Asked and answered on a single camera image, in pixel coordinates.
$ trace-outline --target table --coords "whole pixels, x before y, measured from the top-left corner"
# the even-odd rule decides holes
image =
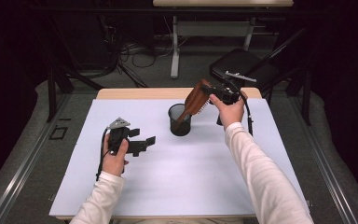
[[[291,7],[293,0],[153,0],[155,7]],[[245,36],[243,48],[248,50],[255,26],[255,18],[248,21],[172,21],[171,78],[178,78],[179,35]]]
[[[250,97],[255,141],[283,169],[306,203],[266,100],[255,88],[243,90]],[[208,105],[193,116],[186,136],[177,137],[169,131],[168,108],[182,103],[190,91],[100,90],[49,215],[66,220],[77,213],[93,189],[103,130],[121,116],[131,123],[130,129],[141,129],[133,140],[155,135],[156,144],[139,157],[126,156],[130,161],[123,175],[126,186],[113,218],[254,216],[245,182],[224,143],[223,128],[215,124],[217,109]]]

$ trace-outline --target black cup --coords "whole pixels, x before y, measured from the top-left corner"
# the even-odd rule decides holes
[[[171,133],[176,136],[185,136],[190,132],[191,129],[191,115],[186,115],[182,121],[177,121],[184,110],[184,104],[173,105],[168,110],[168,116],[170,116]]]

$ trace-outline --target hand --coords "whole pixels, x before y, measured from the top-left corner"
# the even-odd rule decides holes
[[[129,162],[125,161],[125,155],[127,153],[127,150],[129,148],[129,142],[126,139],[123,139],[121,142],[120,148],[118,149],[117,155],[111,155],[107,152],[108,148],[108,139],[109,139],[110,133],[108,133],[103,142],[103,154],[105,155],[103,157],[103,171],[107,172],[111,175],[121,176],[121,173],[123,172],[124,165],[127,165]]]
[[[244,113],[243,106],[245,105],[245,102],[241,98],[233,105],[225,105],[225,103],[213,94],[209,96],[209,99],[217,107],[217,109],[219,109],[220,121],[222,121],[224,129],[232,123],[242,121]]]

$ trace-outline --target white sleeve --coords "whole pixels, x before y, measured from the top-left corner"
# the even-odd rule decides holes
[[[99,180],[95,182],[91,195],[83,202],[71,223],[109,223],[124,182],[122,177],[110,175],[102,171]]]
[[[313,223],[292,183],[239,122],[226,128],[226,144],[240,167],[261,224]]]

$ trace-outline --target black chair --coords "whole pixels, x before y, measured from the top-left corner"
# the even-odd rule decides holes
[[[268,103],[270,103],[273,87],[297,74],[301,69],[300,66],[295,66],[289,71],[287,69],[281,71],[271,64],[271,61],[293,45],[305,32],[306,29],[299,30],[263,59],[244,49],[234,49],[210,65],[210,75],[223,83],[225,80],[233,80],[238,87],[256,87],[263,97],[268,95]],[[227,75],[227,72],[256,79],[256,82],[235,78]]]

